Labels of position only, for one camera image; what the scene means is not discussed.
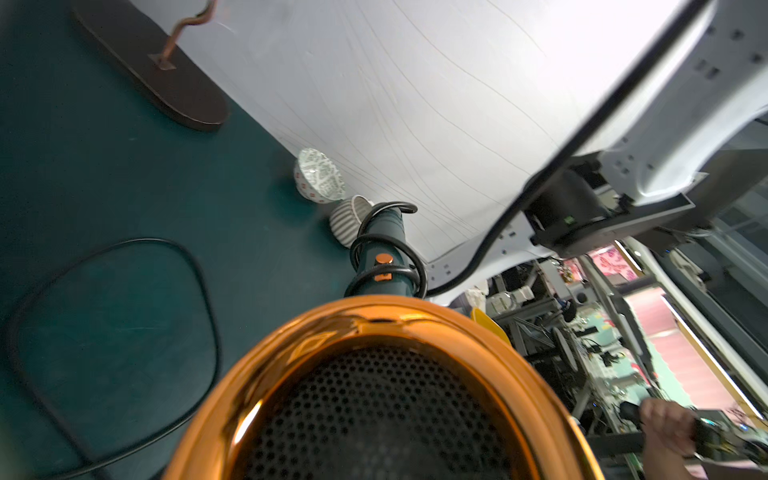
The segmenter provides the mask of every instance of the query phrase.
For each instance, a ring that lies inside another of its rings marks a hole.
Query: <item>metal stand base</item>
[[[128,0],[74,0],[72,13],[136,88],[168,117],[185,127],[215,131],[229,117],[224,94],[179,48],[159,68],[150,55],[168,35]]]

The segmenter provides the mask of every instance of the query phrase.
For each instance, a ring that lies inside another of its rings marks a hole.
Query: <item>copper button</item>
[[[380,253],[380,254],[376,255],[376,265],[385,265],[387,263],[392,263],[394,261],[395,261],[395,259],[392,258],[392,255],[390,255],[388,253]],[[385,282],[387,280],[391,280],[392,279],[392,274],[391,273],[382,273],[381,275],[374,276],[373,279],[376,282]]]
[[[392,255],[388,253],[380,253],[376,255],[376,265],[383,265],[385,263],[392,263],[395,259],[392,258]]]

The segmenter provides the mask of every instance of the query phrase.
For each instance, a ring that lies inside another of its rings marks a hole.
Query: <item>human hand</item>
[[[696,451],[693,441],[696,414],[675,402],[662,399],[645,399],[640,405],[646,443],[659,442],[680,455],[692,455]]]

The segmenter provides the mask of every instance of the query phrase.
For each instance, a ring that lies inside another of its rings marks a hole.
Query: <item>white wall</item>
[[[133,1],[166,31],[204,5]],[[406,231],[429,259],[490,225],[679,3],[221,0],[180,44],[292,153],[335,160],[349,194],[418,204]]]

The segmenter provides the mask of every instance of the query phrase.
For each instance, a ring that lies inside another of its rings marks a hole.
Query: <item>black cable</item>
[[[571,157],[579,148],[602,126],[602,124],[621,106],[624,100],[634,91],[643,79],[647,77],[656,63],[669,51],[677,39],[685,32],[686,28],[699,15],[709,0],[690,0],[680,14],[670,23],[669,27],[661,34],[653,46],[643,55],[632,71],[611,92],[605,102],[592,114],[576,133],[568,140],[562,149],[552,160],[541,169],[525,186],[523,191],[504,210],[504,213],[496,220],[491,229],[485,235],[482,242],[461,273],[448,282],[430,289],[427,296],[435,296],[447,292],[454,286],[469,278],[488,254],[493,243],[502,234],[509,222],[519,213],[528,208],[531,203],[541,195],[544,190],[556,179],[560,169],[566,167]]]
[[[344,296],[351,296],[355,293],[357,288],[366,280],[369,280],[373,278],[376,275],[381,275],[384,273],[392,273],[392,274],[400,274],[407,276],[411,282],[413,282],[415,293],[413,296],[416,298],[424,298],[427,294],[427,268],[424,264],[424,260],[419,257],[419,255],[408,245],[406,245],[404,242],[397,240],[394,237],[391,237],[389,235],[383,235],[380,233],[366,233],[368,229],[368,225],[371,223],[371,220],[373,218],[382,213],[384,210],[389,210],[390,208],[397,208],[400,210],[403,214],[415,214],[419,208],[414,205],[410,204],[408,202],[385,202],[381,204],[376,204],[373,206],[370,212],[366,215],[365,218],[362,219],[362,222],[360,223],[360,228],[357,230],[357,238],[355,241],[352,242],[352,245],[349,246],[349,261],[352,263],[352,267],[357,270],[360,266],[360,254],[362,252],[362,248],[365,246],[366,243],[371,242],[381,242],[388,245],[391,245],[400,251],[402,251],[414,264],[413,268],[416,269],[416,272],[414,273],[413,270],[408,269],[406,267],[400,267],[395,265],[389,265],[389,266],[382,266],[378,265],[375,267],[372,267],[371,269],[366,270],[365,272],[362,272],[355,276],[355,278],[352,279],[351,282],[349,282],[349,285],[346,288],[346,292],[344,293]]]
[[[373,206],[370,212],[366,215],[365,218],[362,219],[362,222],[360,222],[360,228],[357,229],[357,236],[363,235],[366,230],[368,230],[368,224],[371,223],[371,220],[378,215],[380,212],[383,212],[384,210],[388,210],[390,208],[399,208],[400,212],[403,214],[415,214],[419,211],[419,208],[414,204],[409,204],[408,202],[384,202],[382,204],[376,204]]]
[[[413,296],[415,296],[416,298],[424,298],[427,293],[426,266],[424,265],[424,262],[419,258],[419,256],[411,247],[401,242],[400,240],[397,240],[394,237],[390,237],[389,235],[382,235],[380,233],[366,233],[365,235],[360,235],[359,237],[357,237],[355,241],[352,242],[352,245],[349,246],[349,259],[352,261],[353,268],[357,270],[357,268],[360,266],[360,251],[362,250],[362,247],[366,243],[373,242],[373,241],[380,241],[383,243],[388,243],[394,247],[397,247],[415,264],[416,272],[419,275],[419,281],[418,281],[419,287],[416,289],[416,292],[413,294]],[[361,281],[361,280],[358,280],[358,277],[361,277],[361,275],[356,276],[349,283],[349,286],[347,287],[348,292],[351,290],[355,290],[357,288],[357,283]]]
[[[352,281],[349,282],[349,285],[347,286],[346,291],[344,292],[344,296],[355,295],[358,287],[362,285],[364,282],[372,279],[374,276],[384,275],[386,273],[397,273],[399,275],[404,275],[408,277],[409,280],[411,280],[411,283],[413,283],[414,290],[417,290],[419,287],[419,275],[416,272],[414,272],[413,269],[410,269],[407,266],[402,266],[402,265],[383,264],[383,265],[373,266],[367,269],[366,271],[355,275],[355,278],[353,278]]]
[[[593,339],[582,339],[586,342],[592,342],[595,346],[599,346],[600,348],[603,348],[603,346],[600,343],[595,342]]]
[[[205,302],[205,309],[208,313],[210,329],[214,338],[214,374],[211,377],[210,385],[206,389],[205,393],[200,397],[199,400],[197,400],[197,402],[195,402],[195,404],[190,409],[188,409],[179,418],[175,419],[173,422],[169,423],[158,432],[155,432],[154,434],[149,435],[139,440],[138,442],[135,442],[132,445],[121,449],[118,452],[107,455],[106,457],[100,459],[94,459],[94,455],[92,455],[88,449],[78,440],[77,436],[73,433],[72,429],[67,424],[66,419],[59,412],[57,412],[56,408],[51,404],[51,402],[45,398],[45,396],[35,386],[29,375],[27,375],[26,371],[24,370],[24,365],[22,364],[22,360],[18,351],[18,331],[21,324],[26,320],[29,311],[41,298],[43,293],[54,283],[60,280],[64,275],[71,272],[73,269],[77,268],[83,263],[94,259],[95,257],[99,257],[105,253],[109,253],[123,247],[128,247],[130,245],[136,245],[140,243],[156,243],[170,247],[171,249],[177,251],[187,261],[187,264],[193,270],[197,284],[200,287],[200,294],[202,295],[203,301]],[[152,445],[158,440],[171,434],[173,431],[188,422],[203,403],[203,401],[206,399],[206,397],[208,397],[208,394],[211,392],[211,390],[214,389],[214,386],[218,382],[220,375],[221,340],[219,337],[216,317],[214,315],[214,309],[210,303],[208,286],[205,282],[205,278],[203,277],[202,268],[189,250],[187,250],[179,243],[176,243],[172,240],[166,240],[164,238],[143,237],[122,240],[121,242],[113,243],[108,247],[104,247],[91,252],[88,255],[85,255],[84,257],[81,257],[68,264],[58,272],[51,275],[45,281],[40,282],[36,286],[33,286],[14,305],[11,314],[3,327],[3,333],[5,337],[5,355],[8,357],[8,363],[10,364],[11,370],[15,374],[15,377],[18,380],[22,390],[28,395],[29,399],[35,404],[38,410],[51,420],[54,427],[71,444],[72,448],[77,452],[81,461],[87,464],[72,470],[68,470],[66,472],[59,472],[53,475],[49,475],[44,477],[42,480],[66,480],[67,478],[74,478],[79,475],[91,472],[94,472],[97,478],[109,478],[106,472],[100,472],[99,470],[103,467],[106,467],[107,465],[111,465],[122,460],[123,458],[128,457],[129,455],[133,455],[134,453],[147,448],[149,445]]]

